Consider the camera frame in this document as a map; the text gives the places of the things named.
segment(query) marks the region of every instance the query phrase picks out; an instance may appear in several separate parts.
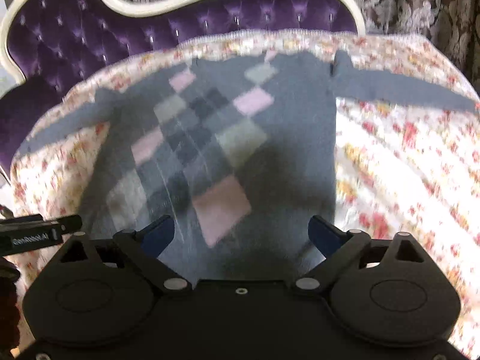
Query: purple velvet upholstery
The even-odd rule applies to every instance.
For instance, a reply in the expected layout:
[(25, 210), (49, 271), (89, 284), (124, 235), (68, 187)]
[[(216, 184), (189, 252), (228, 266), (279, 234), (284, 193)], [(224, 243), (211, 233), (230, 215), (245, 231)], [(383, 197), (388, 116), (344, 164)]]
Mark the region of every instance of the purple velvet upholstery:
[[(128, 56), (169, 49), (202, 35), (288, 28), (357, 32), (353, 17), (339, 0), (204, 0), (145, 18), (123, 16), (101, 0), (28, 0), (7, 38), (8, 51), (27, 78), (22, 96), (31, 96), (28, 117), (16, 114), (16, 118), (18, 122), (24, 118), (22, 125), (32, 127), (73, 85)], [(35, 85), (30, 83), (33, 77)], [(40, 95), (39, 80), (53, 94)], [(5, 100), (2, 107), (15, 109), (15, 99)], [(7, 125), (10, 144), (0, 150), (0, 164), (6, 169), (29, 130), (14, 128), (13, 121)]]

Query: headboard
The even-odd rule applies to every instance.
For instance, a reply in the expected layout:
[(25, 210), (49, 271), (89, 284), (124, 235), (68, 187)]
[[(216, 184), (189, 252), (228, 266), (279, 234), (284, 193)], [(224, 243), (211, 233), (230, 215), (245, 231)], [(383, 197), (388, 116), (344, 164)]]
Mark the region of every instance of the headboard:
[[(31, 128), (76, 83), (128, 56), (202, 35), (292, 28), (365, 34), (354, 0), (14, 0), (0, 28), (0, 62), (30, 86), (23, 124)], [(38, 103), (40, 91), (47, 94)]]

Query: silver screw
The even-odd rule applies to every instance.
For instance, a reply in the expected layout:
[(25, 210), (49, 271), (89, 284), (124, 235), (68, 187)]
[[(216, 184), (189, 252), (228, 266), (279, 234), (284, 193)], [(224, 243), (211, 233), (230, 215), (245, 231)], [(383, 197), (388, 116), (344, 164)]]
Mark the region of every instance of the silver screw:
[(179, 291), (186, 288), (188, 286), (188, 283), (185, 279), (182, 279), (180, 277), (174, 277), (174, 278), (165, 280), (165, 282), (163, 283), (163, 286), (166, 289), (171, 291)]
[(52, 360), (50, 358), (49, 355), (47, 355), (46, 353), (38, 353), (36, 356), (35, 356), (35, 360)]
[(318, 280), (312, 277), (302, 277), (295, 282), (295, 285), (301, 290), (315, 290), (320, 287)]

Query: floral bedspread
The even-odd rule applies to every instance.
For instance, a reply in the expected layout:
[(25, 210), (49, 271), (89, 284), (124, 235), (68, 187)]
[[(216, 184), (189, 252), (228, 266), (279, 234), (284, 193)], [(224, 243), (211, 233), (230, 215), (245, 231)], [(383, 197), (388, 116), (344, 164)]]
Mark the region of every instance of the floral bedspread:
[[(107, 67), (79, 83), (64, 103), (48, 111), (31, 135), (85, 102), (97, 88), (124, 91), (160, 68), (194, 57), (226, 59), (267, 52), (310, 50), (331, 61), (346, 49), (357, 68), (389, 69), (437, 83), (479, 102), (459, 71), (420, 36), (367, 36), (318, 31), (244, 32), (201, 38)], [(85, 128), (39, 152), (16, 158), (11, 168), (16, 215), (55, 218), (76, 212), (108, 123)], [(408, 231), (429, 252), (462, 299), (450, 342), (480, 356), (480, 118), (337, 99), (337, 207), (335, 225), (387, 239)], [(11, 256), (22, 272), (20, 299), (57, 249)], [(21, 323), (21, 347), (31, 337)]]

